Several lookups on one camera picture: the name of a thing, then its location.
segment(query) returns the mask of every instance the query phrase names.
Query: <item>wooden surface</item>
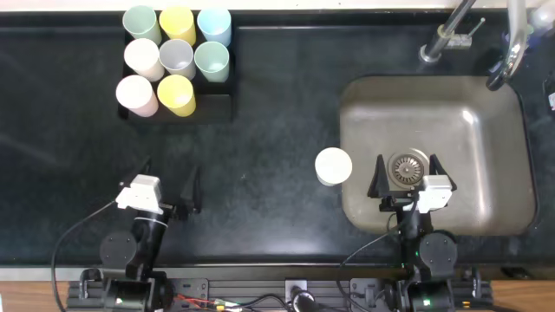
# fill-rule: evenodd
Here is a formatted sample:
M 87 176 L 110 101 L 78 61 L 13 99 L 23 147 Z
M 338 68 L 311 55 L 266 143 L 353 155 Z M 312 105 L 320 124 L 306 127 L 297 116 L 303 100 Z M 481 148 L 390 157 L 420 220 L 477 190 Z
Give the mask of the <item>wooden surface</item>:
M 65 304 L 68 284 L 58 283 Z M 495 281 L 495 302 L 521 312 L 554 311 L 555 281 Z M 0 282 L 3 312 L 59 312 L 50 282 Z

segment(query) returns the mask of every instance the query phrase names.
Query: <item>drain strainer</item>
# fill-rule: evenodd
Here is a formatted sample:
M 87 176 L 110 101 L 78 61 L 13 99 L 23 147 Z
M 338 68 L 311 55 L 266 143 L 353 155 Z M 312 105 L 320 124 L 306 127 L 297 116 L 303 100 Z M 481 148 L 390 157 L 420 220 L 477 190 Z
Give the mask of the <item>drain strainer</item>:
M 415 156 L 404 154 L 394 160 L 393 174 L 399 182 L 413 185 L 424 176 L 424 165 Z

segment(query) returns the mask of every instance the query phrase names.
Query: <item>blue cup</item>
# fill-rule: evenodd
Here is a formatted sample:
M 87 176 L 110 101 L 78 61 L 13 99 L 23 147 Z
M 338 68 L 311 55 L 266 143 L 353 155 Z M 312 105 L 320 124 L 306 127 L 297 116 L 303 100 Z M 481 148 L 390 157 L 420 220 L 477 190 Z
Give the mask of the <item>blue cup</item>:
M 229 46 L 232 42 L 232 15 L 226 9 L 202 10 L 197 17 L 200 31 L 209 42 Z

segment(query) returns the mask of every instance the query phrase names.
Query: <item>black countertop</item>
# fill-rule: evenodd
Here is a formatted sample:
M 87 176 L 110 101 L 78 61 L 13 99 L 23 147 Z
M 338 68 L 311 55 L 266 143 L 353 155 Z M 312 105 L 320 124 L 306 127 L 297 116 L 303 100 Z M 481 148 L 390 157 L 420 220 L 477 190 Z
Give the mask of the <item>black countertop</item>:
M 506 19 L 474 12 L 460 31 L 481 16 L 487 22 L 470 50 L 446 51 L 425 67 L 418 48 L 446 13 L 235 13 L 235 120 L 205 126 L 118 118 L 119 14 L 3 16 L 0 264 L 48 264 L 56 239 L 114 198 L 120 178 L 147 155 L 162 185 L 179 185 L 191 164 L 202 166 L 203 211 L 170 224 L 158 265 L 337 263 L 376 237 L 348 221 L 341 186 L 322 186 L 314 171 L 316 155 L 339 146 L 343 88 L 366 75 L 485 75 L 491 62 L 483 55 L 501 46 Z M 537 220 L 520 236 L 459 237 L 460 263 L 555 259 L 555 121 L 542 93 L 553 55 L 555 42 L 544 40 L 512 82 L 522 99 Z M 103 237 L 125 230 L 133 215 L 103 212 L 69 239 L 59 263 L 99 263 Z M 385 239 L 357 260 L 395 265 L 397 254 Z

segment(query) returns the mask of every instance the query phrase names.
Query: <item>sink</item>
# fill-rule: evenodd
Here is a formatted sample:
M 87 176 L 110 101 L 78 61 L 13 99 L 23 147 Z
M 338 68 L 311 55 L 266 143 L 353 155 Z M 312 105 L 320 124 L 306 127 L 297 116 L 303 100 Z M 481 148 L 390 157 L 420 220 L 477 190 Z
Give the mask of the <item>sink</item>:
M 390 213 L 367 197 L 383 155 L 392 190 L 418 185 L 436 154 L 458 186 L 434 228 L 457 235 L 513 235 L 536 213 L 519 97 L 486 77 L 380 76 L 343 92 L 341 148 L 353 162 L 343 183 L 343 209 L 356 227 L 383 233 Z

